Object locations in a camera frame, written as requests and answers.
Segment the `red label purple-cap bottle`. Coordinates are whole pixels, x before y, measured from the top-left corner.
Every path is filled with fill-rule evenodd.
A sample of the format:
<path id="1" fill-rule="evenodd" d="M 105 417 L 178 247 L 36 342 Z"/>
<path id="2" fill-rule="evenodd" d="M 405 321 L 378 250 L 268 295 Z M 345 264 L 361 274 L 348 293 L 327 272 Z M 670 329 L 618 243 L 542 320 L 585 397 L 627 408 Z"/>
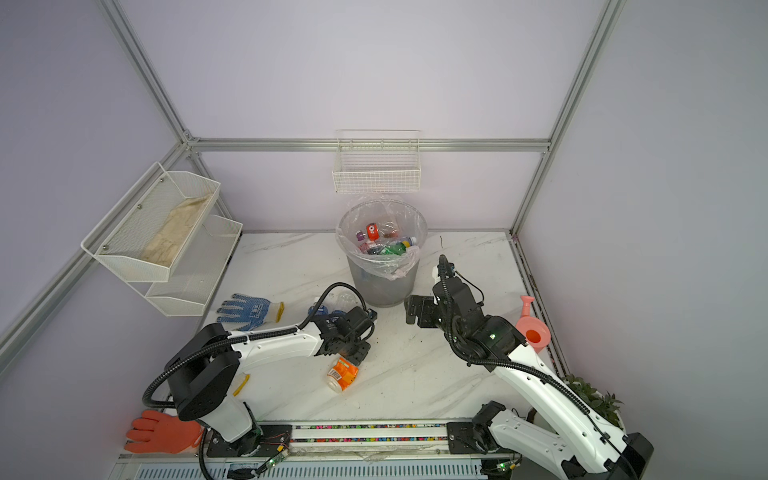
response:
<path id="1" fill-rule="evenodd" d="M 360 246 L 373 246 L 381 239 L 380 231 L 376 223 L 369 223 L 364 229 L 358 230 L 355 237 Z"/>

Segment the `yellow-cap clear bottle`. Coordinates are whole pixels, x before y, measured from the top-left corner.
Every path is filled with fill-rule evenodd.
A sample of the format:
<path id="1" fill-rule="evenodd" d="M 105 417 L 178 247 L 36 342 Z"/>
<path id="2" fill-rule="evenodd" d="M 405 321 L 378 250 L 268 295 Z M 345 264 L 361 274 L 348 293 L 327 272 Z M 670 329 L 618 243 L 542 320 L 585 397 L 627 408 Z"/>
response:
<path id="1" fill-rule="evenodd" d="M 336 363 L 329 369 L 326 381 L 332 391 L 342 393 L 355 382 L 358 373 L 358 366 L 344 357 L 339 357 Z"/>

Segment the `red label clear bottle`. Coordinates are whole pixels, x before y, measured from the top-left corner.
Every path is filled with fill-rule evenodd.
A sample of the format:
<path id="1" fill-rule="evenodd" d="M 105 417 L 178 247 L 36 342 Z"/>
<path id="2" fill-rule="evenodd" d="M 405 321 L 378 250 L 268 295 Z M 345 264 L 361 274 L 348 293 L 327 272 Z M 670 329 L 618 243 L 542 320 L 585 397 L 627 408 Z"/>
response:
<path id="1" fill-rule="evenodd" d="M 395 222 L 386 222 L 379 226 L 379 233 L 384 239 L 395 239 L 400 236 L 400 228 Z"/>

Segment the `potted green plant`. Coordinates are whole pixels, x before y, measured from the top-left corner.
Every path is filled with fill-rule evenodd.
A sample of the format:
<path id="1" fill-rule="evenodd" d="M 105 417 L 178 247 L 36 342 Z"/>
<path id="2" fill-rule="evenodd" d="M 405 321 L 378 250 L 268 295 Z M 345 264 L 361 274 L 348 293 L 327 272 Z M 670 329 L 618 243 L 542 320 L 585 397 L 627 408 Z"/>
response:
<path id="1" fill-rule="evenodd" d="M 602 393 L 592 384 L 580 376 L 566 375 L 565 384 L 588 406 L 601 417 L 614 426 L 625 430 L 624 422 L 620 415 L 623 402 L 618 400 L 613 393 Z"/>

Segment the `white mesh upper shelf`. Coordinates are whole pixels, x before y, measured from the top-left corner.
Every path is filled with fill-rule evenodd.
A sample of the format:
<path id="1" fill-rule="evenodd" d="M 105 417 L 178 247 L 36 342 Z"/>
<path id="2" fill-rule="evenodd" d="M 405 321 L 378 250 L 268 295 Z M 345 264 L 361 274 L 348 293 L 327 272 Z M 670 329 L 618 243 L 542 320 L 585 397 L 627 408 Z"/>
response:
<path id="1" fill-rule="evenodd" d="M 81 248 L 126 283 L 167 282 L 219 198 L 220 183 L 153 164 L 81 242 Z M 170 211 L 188 198 L 211 195 L 170 267 L 140 259 Z"/>

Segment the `white mesh shelf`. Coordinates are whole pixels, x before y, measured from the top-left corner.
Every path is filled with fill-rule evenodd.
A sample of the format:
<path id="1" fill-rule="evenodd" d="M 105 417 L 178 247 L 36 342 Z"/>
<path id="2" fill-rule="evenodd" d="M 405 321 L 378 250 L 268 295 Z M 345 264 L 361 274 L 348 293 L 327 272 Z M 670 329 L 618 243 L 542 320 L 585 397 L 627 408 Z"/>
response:
<path id="1" fill-rule="evenodd" d="M 219 198 L 220 183 L 153 164 L 81 242 L 81 248 L 126 283 L 167 282 Z M 170 267 L 140 259 L 170 211 L 188 198 L 211 195 Z"/>
<path id="2" fill-rule="evenodd" d="M 202 316 L 241 234 L 241 223 L 209 215 L 170 279 L 153 283 L 145 299 L 167 317 Z"/>

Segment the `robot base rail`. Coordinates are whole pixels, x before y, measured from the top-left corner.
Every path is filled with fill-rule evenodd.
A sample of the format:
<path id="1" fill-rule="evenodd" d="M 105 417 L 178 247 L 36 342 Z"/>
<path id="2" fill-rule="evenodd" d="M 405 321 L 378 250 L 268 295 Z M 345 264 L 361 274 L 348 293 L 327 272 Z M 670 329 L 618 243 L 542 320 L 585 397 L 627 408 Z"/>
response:
<path id="1" fill-rule="evenodd" d="M 293 455 L 374 453 L 416 455 L 516 456 L 504 447 L 483 447 L 468 419 L 262 422 L 256 431 L 232 443 L 213 432 L 206 454 L 212 458 L 267 458 L 283 447 Z"/>

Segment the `grey mesh waste bin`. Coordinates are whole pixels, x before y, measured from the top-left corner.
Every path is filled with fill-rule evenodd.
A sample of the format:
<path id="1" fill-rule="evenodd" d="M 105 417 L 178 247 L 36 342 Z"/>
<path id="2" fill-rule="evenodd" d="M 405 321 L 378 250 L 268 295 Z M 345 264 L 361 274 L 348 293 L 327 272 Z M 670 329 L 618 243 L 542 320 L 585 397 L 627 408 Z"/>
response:
<path id="1" fill-rule="evenodd" d="M 413 291 L 420 259 L 417 266 L 409 274 L 394 281 L 368 274 L 353 265 L 348 258 L 347 261 L 354 285 L 366 302 L 373 306 L 390 307 L 403 302 Z"/>

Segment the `white-cap blue label bottle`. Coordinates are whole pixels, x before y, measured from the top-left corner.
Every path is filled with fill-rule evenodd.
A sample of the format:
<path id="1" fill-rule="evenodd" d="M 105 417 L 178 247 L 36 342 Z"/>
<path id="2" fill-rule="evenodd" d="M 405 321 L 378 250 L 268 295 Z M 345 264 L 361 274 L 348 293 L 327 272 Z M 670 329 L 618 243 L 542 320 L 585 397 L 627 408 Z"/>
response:
<path id="1" fill-rule="evenodd" d="M 325 316 L 330 313 L 330 307 L 325 298 L 316 297 L 310 305 L 307 315 L 309 318 L 315 316 Z"/>

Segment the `clear plastic bin liner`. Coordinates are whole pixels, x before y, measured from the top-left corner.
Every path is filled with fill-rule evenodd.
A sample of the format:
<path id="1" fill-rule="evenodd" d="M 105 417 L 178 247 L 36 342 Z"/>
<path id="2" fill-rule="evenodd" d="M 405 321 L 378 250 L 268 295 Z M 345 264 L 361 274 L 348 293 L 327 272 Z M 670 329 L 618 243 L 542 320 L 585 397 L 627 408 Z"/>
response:
<path id="1" fill-rule="evenodd" d="M 395 239 L 413 236 L 417 238 L 417 244 L 402 256 L 379 254 L 381 247 L 394 239 L 381 237 L 373 246 L 358 244 L 355 237 L 358 230 L 369 223 L 376 223 L 379 228 L 386 222 L 395 222 L 399 226 L 400 236 Z M 396 196 L 367 196 L 348 208 L 335 233 L 338 245 L 353 265 L 373 276 L 394 281 L 405 277 L 417 266 L 428 236 L 428 224 L 416 207 Z"/>

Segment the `pink watering can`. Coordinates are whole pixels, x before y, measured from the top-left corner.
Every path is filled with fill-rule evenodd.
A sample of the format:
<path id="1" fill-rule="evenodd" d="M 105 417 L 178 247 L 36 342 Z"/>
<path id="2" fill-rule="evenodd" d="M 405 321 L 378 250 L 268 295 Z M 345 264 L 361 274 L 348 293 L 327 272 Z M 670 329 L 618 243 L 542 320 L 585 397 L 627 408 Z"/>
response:
<path id="1" fill-rule="evenodd" d="M 546 324 L 532 315 L 533 296 L 521 295 L 522 309 L 515 325 L 536 353 L 542 352 L 551 342 L 551 332 Z"/>

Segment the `green plastic bottle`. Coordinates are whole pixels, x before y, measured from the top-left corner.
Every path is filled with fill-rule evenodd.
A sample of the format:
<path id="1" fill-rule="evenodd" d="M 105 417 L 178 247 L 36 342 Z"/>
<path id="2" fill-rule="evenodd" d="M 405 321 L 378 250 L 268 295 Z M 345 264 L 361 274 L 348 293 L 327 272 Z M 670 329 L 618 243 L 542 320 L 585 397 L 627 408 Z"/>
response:
<path id="1" fill-rule="evenodd" d="M 382 246 L 379 254 L 402 256 L 416 244 L 417 238 L 413 236 L 394 239 L 392 242 L 386 243 L 384 246 Z"/>

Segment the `blue dotted work glove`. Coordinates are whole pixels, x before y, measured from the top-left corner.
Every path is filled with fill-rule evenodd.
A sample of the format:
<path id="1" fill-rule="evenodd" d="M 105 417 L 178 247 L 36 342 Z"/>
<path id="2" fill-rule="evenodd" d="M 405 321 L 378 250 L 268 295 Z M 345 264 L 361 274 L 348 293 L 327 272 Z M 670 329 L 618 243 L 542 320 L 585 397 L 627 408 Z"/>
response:
<path id="1" fill-rule="evenodd" d="M 235 293 L 216 310 L 216 320 L 233 324 L 232 329 L 236 331 L 252 331 L 265 323 L 279 323 L 284 310 L 282 301 Z"/>

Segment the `orange rubber glove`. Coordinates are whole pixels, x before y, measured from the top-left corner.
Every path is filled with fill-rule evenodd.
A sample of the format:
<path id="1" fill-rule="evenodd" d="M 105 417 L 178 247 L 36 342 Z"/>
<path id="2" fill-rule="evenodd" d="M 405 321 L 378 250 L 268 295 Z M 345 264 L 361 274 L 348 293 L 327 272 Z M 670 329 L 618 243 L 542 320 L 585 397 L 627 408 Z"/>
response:
<path id="1" fill-rule="evenodd" d="M 196 421 L 145 410 L 131 423 L 124 450 L 134 454 L 180 454 L 199 446 L 203 427 Z"/>

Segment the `white mesh lower shelf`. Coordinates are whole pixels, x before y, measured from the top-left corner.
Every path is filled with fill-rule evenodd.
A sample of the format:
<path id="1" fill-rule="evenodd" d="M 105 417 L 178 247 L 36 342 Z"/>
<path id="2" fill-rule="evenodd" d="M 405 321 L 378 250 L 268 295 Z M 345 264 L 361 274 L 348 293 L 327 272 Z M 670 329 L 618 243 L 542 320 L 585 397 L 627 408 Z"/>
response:
<path id="1" fill-rule="evenodd" d="M 241 234 L 241 223 L 209 215 L 170 279 L 153 283 L 145 299 L 167 317 L 202 316 Z"/>

